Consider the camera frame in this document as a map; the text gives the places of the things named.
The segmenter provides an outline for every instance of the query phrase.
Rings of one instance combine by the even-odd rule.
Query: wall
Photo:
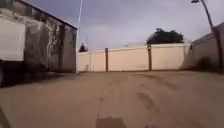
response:
[[[90,60],[90,71],[105,71],[106,62],[105,62],[105,51],[96,51],[91,53]]]
[[[152,45],[152,70],[182,69],[186,52],[184,44]]]
[[[109,50],[109,71],[144,71],[149,69],[146,46]]]
[[[25,60],[29,65],[76,70],[75,27],[19,0],[1,0],[0,14],[26,23]]]
[[[220,33],[222,48],[224,49],[224,23],[216,27]],[[211,62],[211,66],[218,67],[218,52],[217,43],[213,34],[208,34],[192,43],[192,49],[189,51],[192,56],[192,62],[194,66],[199,66],[198,63],[208,58]]]
[[[90,71],[90,53],[84,52],[78,54],[78,71],[79,72],[87,72]]]
[[[108,50],[109,71],[179,70],[187,60],[190,44],[160,44]],[[78,54],[78,71],[106,71],[106,51]]]

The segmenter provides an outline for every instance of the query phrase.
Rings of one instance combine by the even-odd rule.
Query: sky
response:
[[[26,0],[77,27],[80,0]],[[224,0],[205,0],[214,25],[224,21]],[[77,46],[89,50],[143,45],[156,31],[176,30],[187,42],[210,32],[201,3],[191,0],[84,0]]]

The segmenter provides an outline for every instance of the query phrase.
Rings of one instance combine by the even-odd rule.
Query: sandy ground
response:
[[[0,128],[224,128],[224,76],[87,73],[0,90]]]

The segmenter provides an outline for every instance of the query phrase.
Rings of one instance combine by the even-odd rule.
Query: lamp post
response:
[[[208,11],[208,7],[207,7],[205,1],[204,0],[192,0],[191,1],[191,3],[199,3],[199,2],[202,3],[202,5],[205,9],[205,12],[206,12],[207,17],[208,17],[210,28],[211,28],[214,36],[215,36],[216,44],[217,44],[219,68],[222,69],[223,68],[223,49],[222,49],[222,43],[221,43],[219,32],[218,32],[217,28],[214,27],[214,25],[212,23],[212,18],[211,18],[211,15],[210,15],[209,11]]]
[[[78,17],[78,31],[77,31],[77,39],[76,39],[76,45],[77,45],[77,42],[79,41],[80,39],[80,23],[81,23],[81,17],[82,17],[82,9],[83,9],[83,3],[84,3],[84,0],[81,0],[81,3],[80,3],[80,8],[79,8],[79,17]],[[78,54],[76,52],[76,74],[79,73],[78,71]]]

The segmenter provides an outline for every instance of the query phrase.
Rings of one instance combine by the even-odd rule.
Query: tree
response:
[[[147,39],[147,44],[168,44],[168,43],[183,43],[184,36],[181,33],[172,31],[164,31],[157,28],[156,32]]]
[[[87,51],[88,51],[88,48],[84,45],[84,43],[82,43],[79,48],[79,52],[87,52]]]

